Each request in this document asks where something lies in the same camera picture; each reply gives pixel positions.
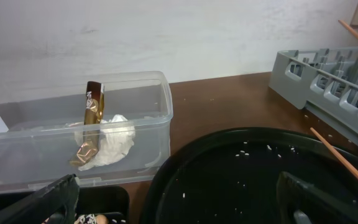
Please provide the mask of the brown coffee sachet wrapper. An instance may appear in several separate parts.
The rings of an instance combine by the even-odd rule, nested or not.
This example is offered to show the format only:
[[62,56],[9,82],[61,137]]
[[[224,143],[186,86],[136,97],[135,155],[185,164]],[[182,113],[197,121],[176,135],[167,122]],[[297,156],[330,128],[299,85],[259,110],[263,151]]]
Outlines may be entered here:
[[[86,106],[84,125],[100,124],[104,111],[104,85],[99,82],[89,81],[86,87]],[[83,131],[83,142],[76,154],[70,159],[70,164],[75,167],[89,163],[99,151],[100,130]]]

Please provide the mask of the white tissue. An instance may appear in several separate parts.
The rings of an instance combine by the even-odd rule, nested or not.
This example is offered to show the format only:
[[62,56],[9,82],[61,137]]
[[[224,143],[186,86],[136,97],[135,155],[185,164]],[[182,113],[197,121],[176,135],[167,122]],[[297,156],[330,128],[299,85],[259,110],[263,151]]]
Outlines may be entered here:
[[100,130],[99,152],[87,164],[79,166],[78,170],[85,171],[120,161],[128,155],[130,148],[134,145],[134,138],[135,127],[132,122],[130,126],[123,128]]

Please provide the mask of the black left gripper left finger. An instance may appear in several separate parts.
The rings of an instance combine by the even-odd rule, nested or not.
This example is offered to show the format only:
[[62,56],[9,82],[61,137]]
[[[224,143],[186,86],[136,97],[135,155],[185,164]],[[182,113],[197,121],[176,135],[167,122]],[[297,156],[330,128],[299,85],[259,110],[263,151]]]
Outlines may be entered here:
[[80,186],[75,174],[66,175],[0,210],[0,223],[74,223]]

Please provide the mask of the food scraps peanuts and rice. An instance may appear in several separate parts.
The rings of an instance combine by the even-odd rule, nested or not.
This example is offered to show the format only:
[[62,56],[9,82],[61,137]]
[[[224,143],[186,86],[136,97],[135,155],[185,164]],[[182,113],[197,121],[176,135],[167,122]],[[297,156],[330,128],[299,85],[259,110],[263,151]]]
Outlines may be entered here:
[[125,219],[108,218],[106,215],[79,215],[76,217],[74,224],[127,224]]

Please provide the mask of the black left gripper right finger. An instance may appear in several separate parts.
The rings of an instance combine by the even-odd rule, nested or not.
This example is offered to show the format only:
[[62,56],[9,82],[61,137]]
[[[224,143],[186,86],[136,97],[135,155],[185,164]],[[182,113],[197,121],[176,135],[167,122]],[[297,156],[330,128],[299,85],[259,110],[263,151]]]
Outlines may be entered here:
[[281,172],[276,184],[281,223],[358,223],[358,209]]

